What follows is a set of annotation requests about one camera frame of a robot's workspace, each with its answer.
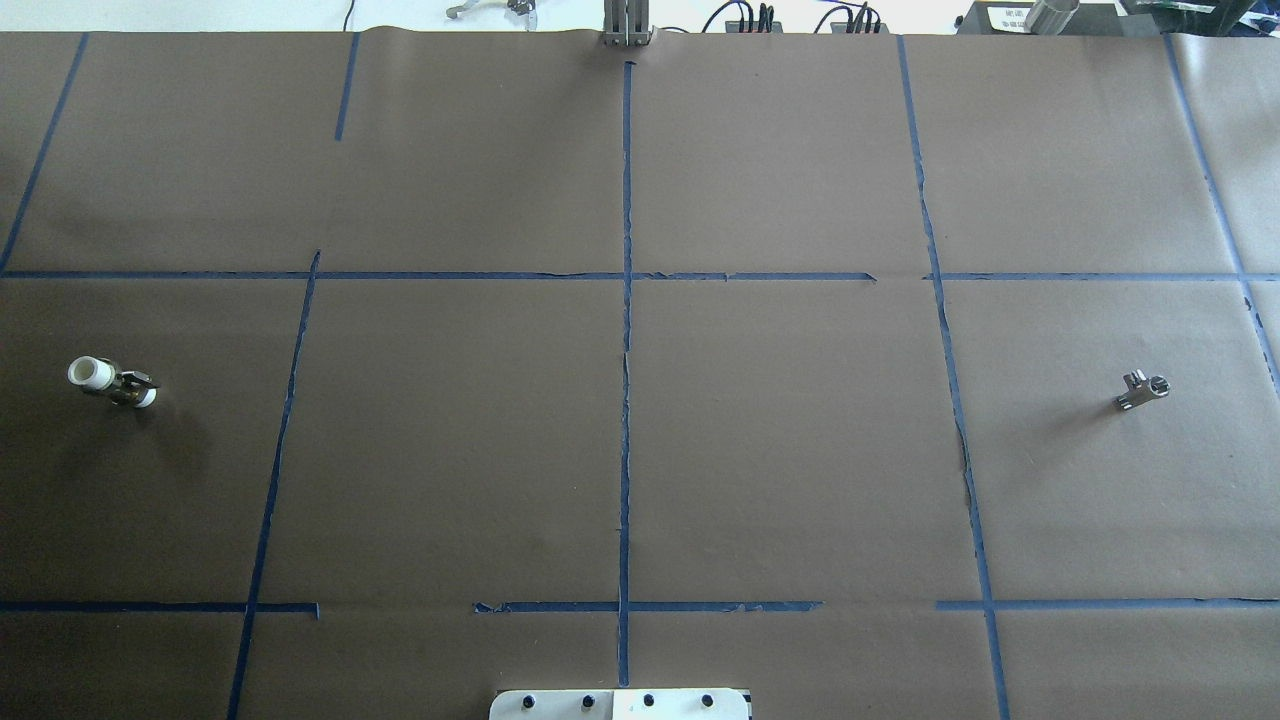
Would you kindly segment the aluminium frame post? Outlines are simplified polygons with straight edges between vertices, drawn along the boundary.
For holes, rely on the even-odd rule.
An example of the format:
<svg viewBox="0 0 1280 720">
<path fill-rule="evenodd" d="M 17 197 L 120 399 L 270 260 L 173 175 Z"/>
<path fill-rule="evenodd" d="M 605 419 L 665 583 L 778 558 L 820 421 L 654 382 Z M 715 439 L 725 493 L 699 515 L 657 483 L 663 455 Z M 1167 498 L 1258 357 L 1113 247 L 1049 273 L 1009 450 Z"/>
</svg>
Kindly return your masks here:
<svg viewBox="0 0 1280 720">
<path fill-rule="evenodd" d="M 612 47 L 644 47 L 652 42 L 649 0 L 605 0 L 602 42 Z"/>
</svg>

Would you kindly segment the white brass PPR valve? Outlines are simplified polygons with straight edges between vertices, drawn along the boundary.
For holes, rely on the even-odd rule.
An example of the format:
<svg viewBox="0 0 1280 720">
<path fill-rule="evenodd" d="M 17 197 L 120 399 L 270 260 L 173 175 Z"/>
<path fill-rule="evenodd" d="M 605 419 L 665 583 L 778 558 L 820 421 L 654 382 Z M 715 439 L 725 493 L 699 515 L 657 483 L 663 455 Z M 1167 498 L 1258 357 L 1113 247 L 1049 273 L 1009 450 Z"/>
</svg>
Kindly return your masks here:
<svg viewBox="0 0 1280 720">
<path fill-rule="evenodd" d="M 148 407 L 160 389 L 160 384 L 143 372 L 122 369 L 110 359 L 88 355 L 68 364 L 67 379 L 83 393 L 105 397 L 123 407 Z"/>
</svg>

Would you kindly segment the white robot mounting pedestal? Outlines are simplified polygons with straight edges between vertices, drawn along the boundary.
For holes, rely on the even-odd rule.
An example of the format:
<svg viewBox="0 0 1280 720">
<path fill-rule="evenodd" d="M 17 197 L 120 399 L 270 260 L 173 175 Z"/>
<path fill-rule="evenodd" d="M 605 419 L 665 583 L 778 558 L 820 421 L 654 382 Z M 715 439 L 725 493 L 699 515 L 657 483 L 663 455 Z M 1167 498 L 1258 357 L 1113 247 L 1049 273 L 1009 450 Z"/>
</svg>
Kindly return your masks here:
<svg viewBox="0 0 1280 720">
<path fill-rule="evenodd" d="M 751 719 L 745 691 L 728 687 L 526 689 L 495 696 L 489 719 Z"/>
</svg>

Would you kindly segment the chrome tee pipe fitting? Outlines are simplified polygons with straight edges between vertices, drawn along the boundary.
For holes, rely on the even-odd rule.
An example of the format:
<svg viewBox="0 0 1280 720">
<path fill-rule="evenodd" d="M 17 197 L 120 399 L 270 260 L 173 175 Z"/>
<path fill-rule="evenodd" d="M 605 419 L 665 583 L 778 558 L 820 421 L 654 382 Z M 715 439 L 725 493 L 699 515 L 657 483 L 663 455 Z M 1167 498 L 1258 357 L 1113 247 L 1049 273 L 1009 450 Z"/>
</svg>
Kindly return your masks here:
<svg viewBox="0 0 1280 720">
<path fill-rule="evenodd" d="M 1123 375 L 1125 392 L 1115 400 L 1115 407 L 1126 413 L 1147 404 L 1152 400 L 1165 398 L 1170 395 L 1171 386 L 1164 375 L 1147 375 L 1140 369 L 1134 369 Z"/>
</svg>

